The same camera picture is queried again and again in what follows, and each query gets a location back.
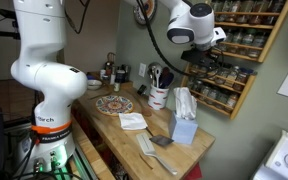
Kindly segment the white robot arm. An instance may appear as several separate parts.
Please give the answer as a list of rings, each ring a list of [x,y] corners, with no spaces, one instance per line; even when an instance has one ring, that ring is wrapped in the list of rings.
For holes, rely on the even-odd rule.
[[[13,0],[21,49],[11,74],[22,85],[40,91],[44,100],[34,110],[31,126],[39,142],[26,139],[19,144],[16,163],[38,158],[47,170],[51,158],[62,167],[75,150],[71,134],[72,102],[87,89],[84,72],[56,61],[66,44],[65,0]],[[205,3],[159,0],[170,10],[167,37],[175,44],[192,42],[201,51],[223,41],[226,35],[215,25],[214,11]]]

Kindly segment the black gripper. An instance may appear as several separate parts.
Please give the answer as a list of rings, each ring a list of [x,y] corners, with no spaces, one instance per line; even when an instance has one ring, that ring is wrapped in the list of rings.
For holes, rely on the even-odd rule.
[[[212,58],[207,51],[200,51],[198,49],[184,51],[181,58],[194,65],[201,65],[205,67],[216,67],[219,65],[217,60]]]

